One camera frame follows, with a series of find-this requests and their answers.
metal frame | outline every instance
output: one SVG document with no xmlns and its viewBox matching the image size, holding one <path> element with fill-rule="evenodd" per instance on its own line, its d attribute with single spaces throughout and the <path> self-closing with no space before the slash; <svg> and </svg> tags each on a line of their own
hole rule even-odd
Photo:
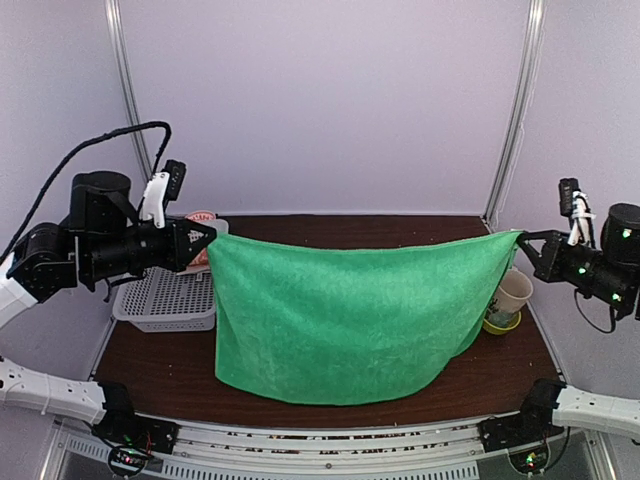
<svg viewBox="0 0 640 480">
<path fill-rule="evenodd" d="M 138 125 L 141 123 L 138 115 L 138 106 L 136 97 L 133 93 L 133 81 L 131 80 L 131 70 L 129 69 L 129 60 L 127 57 L 127 49 L 124 41 L 124 31 L 122 29 L 122 20 L 120 18 L 120 2 L 119 0 L 105 0 L 105 8 L 107 11 L 107 25 L 109 27 L 109 36 L 111 37 L 111 45 L 118 66 L 120 75 L 120 84 L 122 86 L 122 95 L 124 97 L 125 111 L 129 125 Z M 145 182 L 151 179 L 152 163 L 149 159 L 149 152 L 144 141 L 142 132 L 134 132 L 131 135 L 133 139 L 133 148 L 135 150 L 138 165 L 142 172 Z"/>
<path fill-rule="evenodd" d="M 496 224 L 496 217 L 500 210 L 499 203 L 506 194 L 506 189 L 509 186 L 513 165 L 522 140 L 522 122 L 527 105 L 531 99 L 540 55 L 545 6 L 545 0 L 530 1 L 529 21 L 522 50 L 522 63 L 520 64 L 520 74 L 518 76 L 513 109 L 511 111 L 511 118 L 509 119 L 507 136 L 505 137 L 500 155 L 500 163 L 498 164 L 498 170 L 484 213 L 484 218 L 487 223 L 492 226 Z"/>
</svg>

yellow plate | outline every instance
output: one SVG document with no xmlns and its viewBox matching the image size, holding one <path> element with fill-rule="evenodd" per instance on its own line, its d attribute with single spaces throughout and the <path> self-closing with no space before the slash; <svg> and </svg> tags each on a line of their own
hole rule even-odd
<svg viewBox="0 0 640 480">
<path fill-rule="evenodd" d="M 491 335 L 504 335 L 505 333 L 509 333 L 511 330 L 513 330 L 518 325 L 520 325 L 521 320 L 522 320 L 522 313 L 518 312 L 511 319 L 511 323 L 509 324 L 508 327 L 500 328 L 500 327 L 496 327 L 495 325 L 492 325 L 485 318 L 482 320 L 482 328 L 484 328 L 485 331 L 489 332 Z"/>
</svg>

paper cup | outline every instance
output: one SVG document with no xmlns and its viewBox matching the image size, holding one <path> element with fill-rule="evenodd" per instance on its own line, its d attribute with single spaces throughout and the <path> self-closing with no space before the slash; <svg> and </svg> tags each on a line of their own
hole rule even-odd
<svg viewBox="0 0 640 480">
<path fill-rule="evenodd" d="M 493 294 L 485 318 L 498 328 L 506 328 L 533 295 L 533 283 L 524 273 L 511 269 L 505 273 Z"/>
</svg>

black cable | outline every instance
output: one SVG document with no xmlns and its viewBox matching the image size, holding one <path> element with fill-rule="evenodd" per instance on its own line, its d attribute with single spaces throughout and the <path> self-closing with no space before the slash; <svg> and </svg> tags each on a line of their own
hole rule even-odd
<svg viewBox="0 0 640 480">
<path fill-rule="evenodd" d="M 91 138 L 89 140 L 85 140 L 84 142 L 82 142 L 81 144 L 76 146 L 73 150 L 71 150 L 60 161 L 60 163 L 53 170 L 53 172 L 51 172 L 51 175 L 49 175 L 49 178 L 47 178 L 47 181 L 44 182 L 44 185 L 42 186 L 42 188 L 38 192 L 38 196 L 36 197 L 35 202 L 33 202 L 33 205 L 31 206 L 31 209 L 29 209 L 29 212 L 27 213 L 27 216 L 25 217 L 24 221 L 22 222 L 22 225 L 20 225 L 20 227 L 18 228 L 18 230 L 14 234 L 13 238 L 11 238 L 11 241 L 9 242 L 9 245 L 7 246 L 5 251 L 2 253 L 2 256 L 0 257 L 0 265 L 2 263 L 4 263 L 4 261 L 7 259 L 7 257 L 9 256 L 9 254 L 11 253 L 13 248 L 15 247 L 16 243 L 18 242 L 18 240 L 20 239 L 20 237 L 24 233 L 25 229 L 29 225 L 29 222 L 31 221 L 31 219 L 35 215 L 36 210 L 40 206 L 40 203 L 42 202 L 42 199 L 44 198 L 45 194 L 47 193 L 47 190 L 49 190 L 49 187 L 51 187 L 51 185 L 53 184 L 53 181 L 56 179 L 56 177 L 60 174 L 62 169 L 69 163 L 69 161 L 73 157 L 75 157 L 81 150 L 84 150 L 85 148 L 90 147 L 92 145 L 97 145 L 98 143 L 106 142 L 107 140 L 111 140 L 112 138 L 115 138 L 115 137 L 119 137 L 119 136 L 122 136 L 122 135 L 128 135 L 128 134 L 134 133 L 134 132 L 140 132 L 142 130 L 148 130 L 148 129 L 151 129 L 151 128 L 163 128 L 164 131 L 165 131 L 164 138 L 162 140 L 162 143 L 160 144 L 160 148 L 158 148 L 158 152 L 156 153 L 156 160 L 155 160 L 155 163 L 154 163 L 154 166 L 153 166 L 153 171 L 155 173 L 155 170 L 158 168 L 158 164 L 160 163 L 160 157 L 162 157 L 162 154 L 164 153 L 165 149 L 167 148 L 167 144 L 169 143 L 169 139 L 171 138 L 171 126 L 167 122 L 153 121 L 153 122 L 141 123 L 140 125 L 133 125 L 131 127 L 117 128 L 117 129 L 115 129 L 115 130 L 113 130 L 113 131 L 111 131 L 109 133 L 105 133 L 103 135 L 100 135 L 99 137 L 94 137 L 94 138 Z"/>
<path fill-rule="evenodd" d="M 598 330 L 600 333 L 604 333 L 605 335 L 609 335 L 610 333 L 613 333 L 616 330 L 616 321 L 618 320 L 615 315 L 615 310 L 613 309 L 613 307 L 609 307 L 609 320 L 611 321 L 611 329 L 605 330 L 603 328 L 600 328 L 597 325 L 595 325 L 591 320 L 589 320 L 587 316 L 584 314 L 584 312 L 582 311 L 582 308 L 580 308 L 580 304 L 578 303 L 578 292 L 579 292 L 578 289 L 575 289 L 573 291 L 573 299 L 576 302 L 576 308 L 578 309 L 578 312 L 580 312 L 580 315 L 582 315 L 582 318 L 584 318 L 589 325 L 591 325 L 593 328 Z"/>
<path fill-rule="evenodd" d="M 571 427 L 567 427 L 567 437 L 564 440 L 564 445 L 562 445 L 562 449 L 560 449 L 560 453 L 558 453 L 558 456 L 555 458 L 553 463 L 551 463 L 551 465 L 548 465 L 544 468 L 545 473 L 551 470 L 553 467 L 555 467 L 558 464 L 558 462 L 562 459 L 562 456 L 565 454 L 565 452 L 567 451 L 567 447 L 569 446 L 570 438 L 571 438 Z"/>
</svg>

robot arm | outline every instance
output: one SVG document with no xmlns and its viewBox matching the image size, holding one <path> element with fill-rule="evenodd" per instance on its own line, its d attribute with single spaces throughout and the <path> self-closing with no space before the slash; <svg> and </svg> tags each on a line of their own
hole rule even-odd
<svg viewBox="0 0 640 480">
<path fill-rule="evenodd" d="M 158 125 L 168 129 L 163 122 L 149 122 L 81 145 Z M 76 175 L 69 215 L 60 224 L 36 225 L 10 244 L 4 255 L 0 329 L 24 310 L 78 283 L 95 291 L 96 283 L 105 281 L 110 291 L 111 286 L 143 278 L 149 267 L 184 270 L 216 237 L 213 228 L 164 213 L 167 204 L 177 199 L 185 174 L 183 163 L 167 161 L 149 181 L 139 213 L 129 203 L 131 182 L 125 175 L 108 171 Z M 3 357 L 0 404 L 82 420 L 101 438 L 119 444 L 127 438 L 141 439 L 145 447 L 149 439 L 155 451 L 165 453 L 173 447 L 166 439 L 176 438 L 177 425 L 136 415 L 123 385 L 72 381 L 29 370 Z"/>
<path fill-rule="evenodd" d="M 608 304 L 611 329 L 600 331 L 612 333 L 618 321 L 633 313 L 638 297 L 640 207 L 619 203 L 609 209 L 600 239 L 602 250 L 598 250 L 593 215 L 578 181 L 562 179 L 559 190 L 560 213 L 569 219 L 571 232 L 525 232 L 518 244 L 533 265 L 536 278 L 546 283 L 570 283 L 576 287 L 576 295 L 596 297 Z M 533 242 L 543 242 L 542 248 L 534 248 Z M 636 319 L 640 319 L 640 308 Z M 541 379 L 517 414 L 479 424 L 486 451 L 535 442 L 560 433 L 562 427 L 587 428 L 637 440 L 640 401 L 598 395 L 564 382 Z"/>
</svg>

